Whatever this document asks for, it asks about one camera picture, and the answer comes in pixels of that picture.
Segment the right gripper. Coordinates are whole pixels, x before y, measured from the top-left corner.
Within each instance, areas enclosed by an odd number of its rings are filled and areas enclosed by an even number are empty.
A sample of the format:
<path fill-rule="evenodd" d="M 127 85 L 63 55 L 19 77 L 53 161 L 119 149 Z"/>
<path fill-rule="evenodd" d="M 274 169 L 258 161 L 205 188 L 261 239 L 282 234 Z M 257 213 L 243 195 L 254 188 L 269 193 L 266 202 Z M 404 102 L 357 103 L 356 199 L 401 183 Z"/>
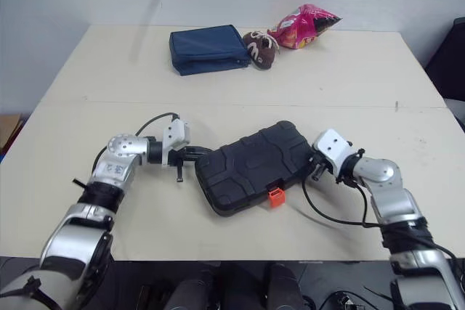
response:
<path fill-rule="evenodd" d="M 316 152 L 314 155 L 312 155 L 309 159 L 309 163 L 309 175 L 311 176 L 312 180 L 319 180 L 329 166 L 328 160 L 321 152 Z"/>

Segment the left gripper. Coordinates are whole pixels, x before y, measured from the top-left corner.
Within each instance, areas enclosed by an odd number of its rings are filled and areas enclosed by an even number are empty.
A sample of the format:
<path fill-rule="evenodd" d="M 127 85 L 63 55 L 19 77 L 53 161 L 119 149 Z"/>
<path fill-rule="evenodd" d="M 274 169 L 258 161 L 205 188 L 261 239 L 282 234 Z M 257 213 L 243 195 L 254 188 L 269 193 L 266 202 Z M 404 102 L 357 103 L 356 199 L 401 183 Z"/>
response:
<path fill-rule="evenodd" d="M 181 150 L 170 150 L 168 165 L 177 169 L 177 182 L 183 182 L 184 162 L 196 163 L 209 152 L 211 149 L 200 146 L 186 146 Z"/>

